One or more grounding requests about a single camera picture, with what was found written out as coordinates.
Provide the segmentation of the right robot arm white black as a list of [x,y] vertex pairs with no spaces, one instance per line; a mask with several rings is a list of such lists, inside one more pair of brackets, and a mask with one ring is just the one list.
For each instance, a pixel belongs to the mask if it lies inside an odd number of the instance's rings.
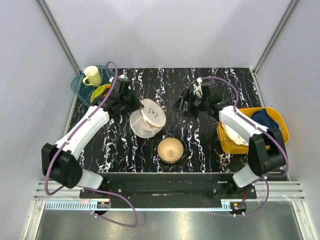
[[199,112],[206,112],[216,121],[231,127],[248,143],[248,163],[233,174],[227,185],[228,195],[236,199],[244,194],[247,186],[268,173],[288,167],[289,160],[281,130],[257,123],[235,104],[222,100],[217,80],[216,77],[205,77],[194,83],[193,89],[185,88],[171,109],[185,111],[194,118]]

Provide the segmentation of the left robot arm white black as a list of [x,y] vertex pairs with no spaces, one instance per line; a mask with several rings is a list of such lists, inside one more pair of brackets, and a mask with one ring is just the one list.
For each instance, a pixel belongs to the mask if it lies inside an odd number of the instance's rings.
[[111,87],[96,97],[83,118],[55,144],[46,143],[41,149],[42,173],[45,181],[53,180],[62,187],[90,188],[97,198],[108,193],[103,177],[80,167],[81,152],[112,118],[123,111],[132,113],[143,108],[136,97],[132,82],[125,76],[114,78]]

